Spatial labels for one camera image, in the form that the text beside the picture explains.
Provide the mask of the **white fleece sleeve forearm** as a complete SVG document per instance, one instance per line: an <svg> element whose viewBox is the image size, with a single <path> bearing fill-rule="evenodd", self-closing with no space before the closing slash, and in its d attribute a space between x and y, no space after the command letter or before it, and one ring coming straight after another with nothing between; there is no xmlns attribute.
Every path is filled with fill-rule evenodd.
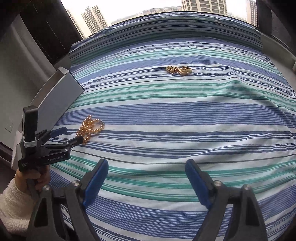
<svg viewBox="0 0 296 241"><path fill-rule="evenodd" d="M9 233L26 236L35 202L16 186L16 175L1 194L1 221Z"/></svg>

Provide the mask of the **person's left hand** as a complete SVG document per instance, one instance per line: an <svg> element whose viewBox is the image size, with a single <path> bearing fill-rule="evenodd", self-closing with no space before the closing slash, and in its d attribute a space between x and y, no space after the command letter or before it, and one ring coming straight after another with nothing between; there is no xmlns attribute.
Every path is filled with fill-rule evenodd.
<svg viewBox="0 0 296 241"><path fill-rule="evenodd" d="M50 183L50 166L41 167L40 171L32 169L21 172L19 169L16 171L15 184L18 190L23 193L28 193L27 180L35 180L35 189L41 191L41 189Z"/></svg>

